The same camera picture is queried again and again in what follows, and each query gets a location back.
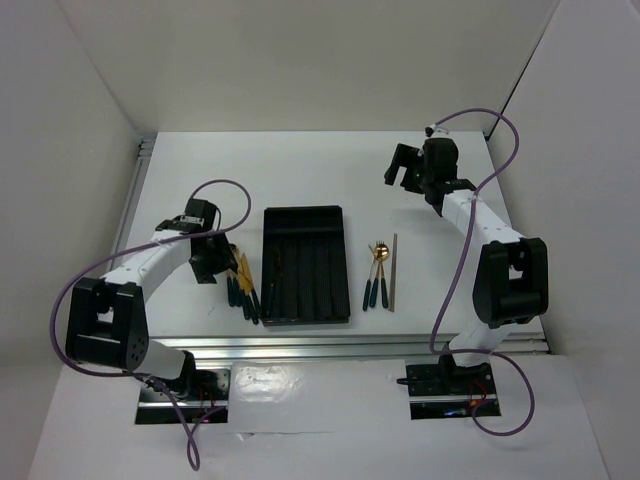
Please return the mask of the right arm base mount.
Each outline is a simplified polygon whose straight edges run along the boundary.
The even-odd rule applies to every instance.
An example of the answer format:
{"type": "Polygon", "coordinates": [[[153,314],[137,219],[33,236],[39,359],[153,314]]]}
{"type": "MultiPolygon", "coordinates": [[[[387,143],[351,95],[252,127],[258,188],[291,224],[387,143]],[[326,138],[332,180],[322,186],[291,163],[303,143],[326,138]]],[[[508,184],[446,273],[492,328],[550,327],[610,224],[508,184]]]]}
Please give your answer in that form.
{"type": "Polygon", "coordinates": [[[448,371],[439,364],[407,365],[396,383],[407,389],[412,420],[499,417],[497,389],[491,366],[483,363],[467,372],[448,371]]]}

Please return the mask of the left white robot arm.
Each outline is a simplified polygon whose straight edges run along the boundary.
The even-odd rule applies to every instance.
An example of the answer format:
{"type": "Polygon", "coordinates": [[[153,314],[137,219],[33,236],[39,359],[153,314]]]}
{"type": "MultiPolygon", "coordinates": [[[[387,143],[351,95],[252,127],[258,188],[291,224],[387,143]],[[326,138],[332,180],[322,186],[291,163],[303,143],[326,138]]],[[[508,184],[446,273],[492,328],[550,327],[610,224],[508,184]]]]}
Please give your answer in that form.
{"type": "Polygon", "coordinates": [[[203,225],[162,222],[150,241],[127,254],[117,268],[100,278],[81,278],[71,292],[65,353],[89,363],[137,375],[149,383],[162,381],[176,399],[198,387],[194,356],[150,339],[146,301],[179,267],[188,264],[199,284],[237,268],[225,233],[203,225]]]}

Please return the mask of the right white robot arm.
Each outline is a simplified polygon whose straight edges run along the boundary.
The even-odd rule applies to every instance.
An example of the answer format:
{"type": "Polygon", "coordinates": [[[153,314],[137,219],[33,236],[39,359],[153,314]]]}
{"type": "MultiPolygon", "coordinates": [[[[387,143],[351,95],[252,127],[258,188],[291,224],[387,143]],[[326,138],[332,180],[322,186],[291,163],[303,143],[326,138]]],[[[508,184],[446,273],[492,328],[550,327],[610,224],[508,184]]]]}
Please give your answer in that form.
{"type": "Polygon", "coordinates": [[[400,186],[422,195],[465,235],[468,248],[479,251],[472,290],[477,319],[449,342],[436,369],[438,384],[448,392],[460,391],[471,369],[485,363],[516,325],[529,323],[549,306],[547,245],[503,222],[475,185],[457,176],[458,158],[450,138],[428,138],[420,148],[398,144],[384,175],[392,185],[404,168],[400,186]]]}

